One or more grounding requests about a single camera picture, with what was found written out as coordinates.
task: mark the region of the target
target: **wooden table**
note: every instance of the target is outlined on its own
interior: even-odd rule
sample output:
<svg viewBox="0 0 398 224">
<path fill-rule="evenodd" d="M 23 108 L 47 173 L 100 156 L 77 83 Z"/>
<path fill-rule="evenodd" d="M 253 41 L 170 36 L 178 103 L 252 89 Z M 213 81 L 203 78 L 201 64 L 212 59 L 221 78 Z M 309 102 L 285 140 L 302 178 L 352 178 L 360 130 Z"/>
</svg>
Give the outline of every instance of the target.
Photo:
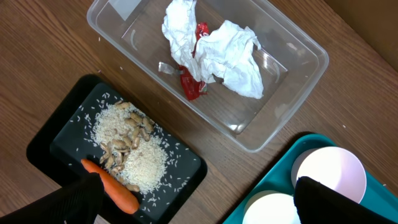
<svg viewBox="0 0 398 224">
<path fill-rule="evenodd" d="M 350 149 L 398 194 L 398 73 L 322 0 L 272 1 L 325 48 L 330 64 L 306 102 L 257 154 L 238 149 L 110 43 L 99 41 L 86 21 L 91 3 L 0 0 L 0 216 L 59 188 L 27 161 L 25 149 L 76 81 L 98 70 L 208 164 L 206 179 L 172 223 L 224 220 L 303 131 Z"/>
</svg>

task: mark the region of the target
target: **rice pile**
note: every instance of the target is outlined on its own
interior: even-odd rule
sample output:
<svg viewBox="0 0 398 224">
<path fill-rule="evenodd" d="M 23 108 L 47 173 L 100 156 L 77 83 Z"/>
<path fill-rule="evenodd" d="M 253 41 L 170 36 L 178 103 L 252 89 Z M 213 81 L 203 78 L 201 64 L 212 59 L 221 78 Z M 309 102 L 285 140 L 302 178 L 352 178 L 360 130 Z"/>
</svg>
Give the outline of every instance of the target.
<svg viewBox="0 0 398 224">
<path fill-rule="evenodd" d="M 108 108 L 96 115 L 92 140 L 97 145 L 101 142 L 107 144 L 112 139 L 122 140 L 121 135 L 134 130 L 125 122 L 132 112 L 145 116 L 134 105 L 123 110 L 108 105 Z M 168 159 L 166 152 L 160 147 L 161 142 L 158 136 L 151 136 L 148 142 L 141 138 L 139 147 L 131 150 L 124 163 L 124 169 L 116 175 L 116 178 L 122 177 L 124 184 L 138 185 L 142 194 L 159 189 L 160 179 L 166 174 L 165 163 Z"/>
</svg>

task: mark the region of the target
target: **black plate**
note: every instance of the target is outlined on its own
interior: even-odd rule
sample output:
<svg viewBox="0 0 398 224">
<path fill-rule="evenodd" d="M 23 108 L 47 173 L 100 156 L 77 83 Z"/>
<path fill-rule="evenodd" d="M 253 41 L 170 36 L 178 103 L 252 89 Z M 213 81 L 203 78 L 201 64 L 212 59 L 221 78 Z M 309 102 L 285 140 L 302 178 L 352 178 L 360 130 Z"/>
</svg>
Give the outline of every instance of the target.
<svg viewBox="0 0 398 224">
<path fill-rule="evenodd" d="M 103 97 L 104 93 L 109 93 L 109 97 Z M 61 186 L 78 180 L 81 175 L 87 173 L 81 166 L 80 159 L 87 157 L 98 162 L 103 153 L 93 142 L 84 140 L 84 138 L 90 139 L 95 114 L 101 111 L 99 105 L 104 105 L 105 108 L 106 103 L 113 104 L 120 99 L 121 96 L 99 77 L 95 75 L 82 77 L 28 145 L 26 155 L 29 162 Z M 91 122 L 85 119 L 87 114 Z M 140 201 L 140 210 L 133 215 L 123 213 L 109 197 L 104 197 L 99 214 L 107 221 L 168 223 L 205 178 L 207 173 L 205 161 L 184 143 L 158 125 L 153 135 L 162 138 L 162 147 L 169 157 L 171 151 L 174 152 L 173 159 L 176 155 L 180 155 L 177 167 L 175 161 L 169 164 L 166 168 L 167 174 L 161 180 L 164 184 L 170 183 L 172 187 L 162 185 L 158 191 L 155 191 L 155 202 L 148 202 L 153 197 L 152 194 L 147 194 L 146 197 L 135 194 Z"/>
</svg>

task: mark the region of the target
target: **white tissue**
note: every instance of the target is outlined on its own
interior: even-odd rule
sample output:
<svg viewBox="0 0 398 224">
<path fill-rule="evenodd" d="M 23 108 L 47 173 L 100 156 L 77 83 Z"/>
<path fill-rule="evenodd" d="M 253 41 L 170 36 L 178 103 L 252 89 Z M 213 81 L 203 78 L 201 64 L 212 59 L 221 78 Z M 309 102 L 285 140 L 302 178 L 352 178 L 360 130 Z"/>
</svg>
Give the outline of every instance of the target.
<svg viewBox="0 0 398 224">
<path fill-rule="evenodd" d="M 162 32 L 170 41 L 173 59 L 185 66 L 194 79 L 200 80 L 198 64 L 192 57 L 197 42 L 196 3 L 192 0 L 173 0 L 166 9 Z"/>
<path fill-rule="evenodd" d="M 197 22 L 196 0 L 173 0 L 166 9 L 162 32 L 170 41 L 173 59 L 185 66 L 200 82 L 214 82 L 213 75 L 223 78 L 223 85 L 242 96 L 260 99 L 264 89 L 259 67 L 252 57 L 253 45 L 261 48 L 255 33 L 230 21 L 209 36 L 203 36 L 195 49 Z"/>
<path fill-rule="evenodd" d="M 248 27 L 240 28 L 224 21 L 218 30 L 202 37 L 197 43 L 195 60 L 201 79 L 212 81 L 214 74 L 223 78 L 223 85 L 242 96 L 262 98 L 259 67 L 253 59 L 253 45 L 260 49 L 255 33 Z"/>
</svg>

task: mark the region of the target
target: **red wrapper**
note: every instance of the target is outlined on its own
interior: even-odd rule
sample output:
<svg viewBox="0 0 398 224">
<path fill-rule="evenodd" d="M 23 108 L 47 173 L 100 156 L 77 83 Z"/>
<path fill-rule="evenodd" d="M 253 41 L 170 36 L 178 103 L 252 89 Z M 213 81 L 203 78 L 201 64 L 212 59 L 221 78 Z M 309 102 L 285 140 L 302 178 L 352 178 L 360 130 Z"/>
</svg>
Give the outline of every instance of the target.
<svg viewBox="0 0 398 224">
<path fill-rule="evenodd" d="M 197 25 L 196 30 L 197 40 L 204 35 L 209 35 L 209 28 L 206 22 L 201 22 Z M 181 86 L 184 89 L 185 96 L 188 100 L 194 100 L 201 95 L 207 94 L 207 88 L 205 82 L 197 82 L 184 66 L 180 66 L 179 70 L 182 71 L 180 75 Z"/>
</svg>

